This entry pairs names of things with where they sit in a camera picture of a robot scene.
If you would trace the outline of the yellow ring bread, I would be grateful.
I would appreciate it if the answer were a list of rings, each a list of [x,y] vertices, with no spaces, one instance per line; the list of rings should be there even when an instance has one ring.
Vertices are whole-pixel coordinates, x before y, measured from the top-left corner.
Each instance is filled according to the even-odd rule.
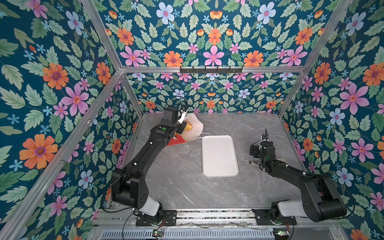
[[[192,130],[193,129],[193,126],[190,124],[190,123],[186,123],[186,126],[185,126],[185,131],[188,131],[188,130]]]

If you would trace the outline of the red white paper bag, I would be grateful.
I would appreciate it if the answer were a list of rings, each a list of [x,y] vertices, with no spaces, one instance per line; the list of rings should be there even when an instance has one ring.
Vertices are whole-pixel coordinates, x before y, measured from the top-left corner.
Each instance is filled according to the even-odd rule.
[[[190,123],[193,126],[192,130],[183,131],[183,133],[175,134],[175,136],[168,143],[168,146],[180,145],[191,142],[197,139],[203,132],[204,124],[197,118],[195,114],[189,114],[185,118],[186,123]]]

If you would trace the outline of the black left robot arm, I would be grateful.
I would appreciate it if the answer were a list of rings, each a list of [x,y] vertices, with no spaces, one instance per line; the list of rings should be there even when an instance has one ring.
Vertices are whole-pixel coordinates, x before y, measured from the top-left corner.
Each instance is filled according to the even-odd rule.
[[[159,155],[170,143],[175,134],[182,134],[187,123],[187,110],[175,107],[164,109],[160,123],[154,126],[147,142],[138,154],[121,169],[112,173],[112,201],[125,205],[159,222],[163,217],[163,206],[149,195],[146,183],[147,173]]]

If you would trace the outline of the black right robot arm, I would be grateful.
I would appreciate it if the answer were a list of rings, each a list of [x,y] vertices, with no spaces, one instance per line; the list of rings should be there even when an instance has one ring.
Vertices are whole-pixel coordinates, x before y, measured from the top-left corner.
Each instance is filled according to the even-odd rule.
[[[259,161],[249,161],[249,164],[258,166],[262,172],[300,190],[300,200],[272,203],[270,219],[273,222],[287,218],[308,218],[318,223],[347,216],[347,207],[335,185],[325,177],[309,174],[277,159],[272,141],[262,139],[253,143],[250,156]]]

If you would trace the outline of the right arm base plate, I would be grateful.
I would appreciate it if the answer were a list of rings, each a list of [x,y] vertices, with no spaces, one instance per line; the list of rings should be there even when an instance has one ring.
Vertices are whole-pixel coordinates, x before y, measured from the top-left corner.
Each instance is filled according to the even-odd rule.
[[[271,209],[251,209],[255,214],[255,220],[258,226],[296,226],[297,221],[293,217],[283,217],[277,210]]]

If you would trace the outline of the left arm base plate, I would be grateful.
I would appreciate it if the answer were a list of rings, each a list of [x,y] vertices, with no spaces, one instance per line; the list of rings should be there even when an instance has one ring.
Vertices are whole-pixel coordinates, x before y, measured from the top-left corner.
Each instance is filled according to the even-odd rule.
[[[136,220],[137,227],[174,227],[177,222],[176,210],[160,210],[155,216],[139,213]]]

